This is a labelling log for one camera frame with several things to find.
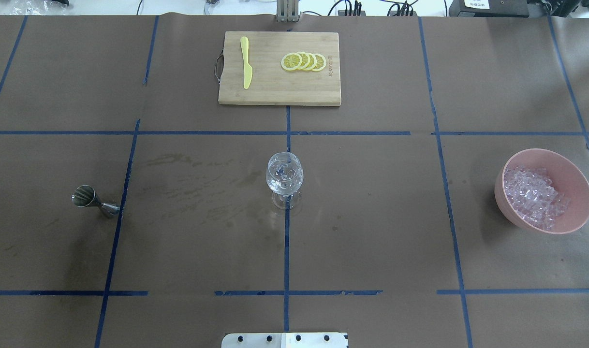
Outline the bamboo cutting board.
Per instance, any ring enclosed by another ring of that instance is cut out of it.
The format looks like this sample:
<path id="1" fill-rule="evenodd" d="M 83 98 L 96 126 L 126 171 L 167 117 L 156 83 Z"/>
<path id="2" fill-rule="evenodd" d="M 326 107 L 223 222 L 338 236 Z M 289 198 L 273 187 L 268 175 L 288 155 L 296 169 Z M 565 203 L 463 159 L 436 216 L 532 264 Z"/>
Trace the bamboo cutting board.
<path id="1" fill-rule="evenodd" d="M 243 88 L 241 37 L 250 40 L 250 88 Z M 307 52 L 324 55 L 320 72 L 285 71 L 284 55 Z M 220 76 L 221 105 L 341 106 L 339 34 L 336 32 L 227 31 Z"/>

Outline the clear wine glass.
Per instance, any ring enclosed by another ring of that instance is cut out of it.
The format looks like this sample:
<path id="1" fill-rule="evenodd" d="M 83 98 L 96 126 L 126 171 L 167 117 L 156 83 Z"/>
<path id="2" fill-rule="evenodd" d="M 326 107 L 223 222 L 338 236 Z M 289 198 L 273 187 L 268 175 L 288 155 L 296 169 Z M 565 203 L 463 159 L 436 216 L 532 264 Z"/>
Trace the clear wine glass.
<path id="1" fill-rule="evenodd" d="M 272 192 L 273 204 L 286 211 L 299 205 L 304 181 L 303 165 L 292 152 L 279 152 L 266 165 L 265 180 Z"/>

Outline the lemon slice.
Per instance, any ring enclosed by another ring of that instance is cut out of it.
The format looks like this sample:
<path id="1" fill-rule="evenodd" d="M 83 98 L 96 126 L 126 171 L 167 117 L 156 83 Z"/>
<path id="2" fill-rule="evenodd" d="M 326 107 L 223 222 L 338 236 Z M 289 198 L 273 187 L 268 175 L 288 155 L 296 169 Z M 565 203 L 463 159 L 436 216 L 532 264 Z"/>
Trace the lemon slice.
<path id="1" fill-rule="evenodd" d="M 299 70 L 302 71 L 309 71 L 312 69 L 312 65 L 315 61 L 315 58 L 313 57 L 313 55 L 311 55 L 310 53 L 307 52 L 297 52 L 297 54 L 301 57 L 301 64 L 299 66 Z"/>
<path id="2" fill-rule="evenodd" d="M 281 68 L 285 71 L 296 71 L 301 68 L 303 58 L 299 53 L 289 53 L 281 58 Z"/>
<path id="3" fill-rule="evenodd" d="M 302 59 L 304 58 L 303 54 L 305 54 L 305 57 L 306 57 L 304 65 L 301 66 L 301 70 L 311 71 L 311 69 L 313 68 L 314 64 L 316 64 L 316 62 L 314 61 L 315 59 L 314 59 L 312 53 L 303 52 L 303 53 L 299 53 L 299 54 L 301 55 Z"/>
<path id="4" fill-rule="evenodd" d="M 324 57 L 324 55 L 321 55 L 321 54 L 314 53 L 312 55 L 313 55 L 313 57 L 315 59 L 314 61 L 316 62 L 316 64 L 314 64 L 314 66 L 311 69 L 311 71 L 312 72 L 320 72 L 320 71 L 322 71 L 326 67 L 326 64 L 327 64 L 326 58 Z"/>

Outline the steel double jigger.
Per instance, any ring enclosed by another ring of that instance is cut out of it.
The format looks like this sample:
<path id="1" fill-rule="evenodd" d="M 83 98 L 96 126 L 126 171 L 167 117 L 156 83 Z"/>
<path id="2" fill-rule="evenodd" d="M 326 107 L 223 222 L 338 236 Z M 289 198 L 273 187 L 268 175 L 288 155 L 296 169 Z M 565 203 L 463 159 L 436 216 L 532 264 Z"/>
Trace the steel double jigger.
<path id="1" fill-rule="evenodd" d="M 102 201 L 90 185 L 80 185 L 75 188 L 71 201 L 78 208 L 97 207 L 107 218 L 113 218 L 120 213 L 120 206 L 116 202 Z"/>

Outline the yellow plastic knife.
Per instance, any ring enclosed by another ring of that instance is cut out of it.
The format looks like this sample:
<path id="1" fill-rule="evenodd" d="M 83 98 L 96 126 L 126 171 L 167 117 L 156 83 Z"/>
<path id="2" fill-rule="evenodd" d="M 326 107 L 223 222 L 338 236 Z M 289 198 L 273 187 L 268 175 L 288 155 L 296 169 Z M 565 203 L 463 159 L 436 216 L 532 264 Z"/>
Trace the yellow plastic knife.
<path id="1" fill-rule="evenodd" d="M 250 40 L 248 37 L 240 38 L 240 47 L 242 54 L 242 68 L 243 68 L 243 88 L 250 88 L 253 78 L 253 67 L 250 65 Z"/>

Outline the aluminium frame post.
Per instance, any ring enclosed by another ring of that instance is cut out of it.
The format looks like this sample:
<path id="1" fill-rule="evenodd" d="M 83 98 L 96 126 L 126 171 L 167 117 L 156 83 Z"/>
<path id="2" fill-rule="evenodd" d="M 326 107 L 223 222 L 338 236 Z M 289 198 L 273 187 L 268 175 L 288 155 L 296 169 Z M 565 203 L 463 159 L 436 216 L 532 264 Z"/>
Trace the aluminium frame post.
<path id="1" fill-rule="evenodd" d="M 277 22 L 299 22 L 299 0 L 277 0 Z"/>

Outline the clear ice cubes pile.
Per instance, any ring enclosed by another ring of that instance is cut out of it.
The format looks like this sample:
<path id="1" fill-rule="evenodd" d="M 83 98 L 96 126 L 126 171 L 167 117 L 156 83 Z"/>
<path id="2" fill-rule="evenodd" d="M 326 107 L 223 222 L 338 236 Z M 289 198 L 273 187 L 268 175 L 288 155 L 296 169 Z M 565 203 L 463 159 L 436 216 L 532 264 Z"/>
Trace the clear ice cubes pile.
<path id="1" fill-rule="evenodd" d="M 540 230 L 551 232 L 556 219 L 567 212 L 571 199 L 558 191 L 544 167 L 518 165 L 503 172 L 503 189 L 518 216 Z"/>

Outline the pink bowl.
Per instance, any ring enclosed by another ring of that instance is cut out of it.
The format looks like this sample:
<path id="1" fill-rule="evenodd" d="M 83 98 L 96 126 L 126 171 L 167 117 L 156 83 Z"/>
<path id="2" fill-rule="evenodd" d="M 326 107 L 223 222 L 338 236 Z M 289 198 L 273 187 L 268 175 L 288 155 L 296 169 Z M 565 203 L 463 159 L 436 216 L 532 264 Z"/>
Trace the pink bowl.
<path id="1" fill-rule="evenodd" d="M 524 166 L 526 169 L 544 168 L 552 180 L 552 187 L 569 200 L 564 214 L 557 217 L 549 231 L 524 220 L 510 203 L 504 189 L 505 171 Z M 494 183 L 494 199 L 502 215 L 512 224 L 532 232 L 564 235 L 582 228 L 589 220 L 589 182 L 572 161 L 545 148 L 527 148 L 517 152 L 502 166 Z"/>

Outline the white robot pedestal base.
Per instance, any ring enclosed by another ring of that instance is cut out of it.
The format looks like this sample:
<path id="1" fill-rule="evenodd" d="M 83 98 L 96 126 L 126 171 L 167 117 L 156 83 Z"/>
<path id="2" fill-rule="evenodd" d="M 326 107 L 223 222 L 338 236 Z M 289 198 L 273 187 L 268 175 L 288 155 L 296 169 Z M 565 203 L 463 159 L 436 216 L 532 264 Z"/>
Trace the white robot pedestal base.
<path id="1" fill-rule="evenodd" d="M 231 333 L 221 342 L 222 348 L 348 348 L 347 333 Z"/>

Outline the black box with label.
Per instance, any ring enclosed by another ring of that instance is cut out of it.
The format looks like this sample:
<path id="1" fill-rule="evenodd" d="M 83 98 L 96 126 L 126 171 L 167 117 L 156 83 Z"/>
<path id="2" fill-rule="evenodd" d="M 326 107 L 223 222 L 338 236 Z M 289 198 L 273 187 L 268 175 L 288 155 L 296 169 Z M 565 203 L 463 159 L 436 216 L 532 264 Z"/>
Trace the black box with label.
<path id="1" fill-rule="evenodd" d="M 454 0 L 450 17 L 529 17 L 526 0 Z"/>

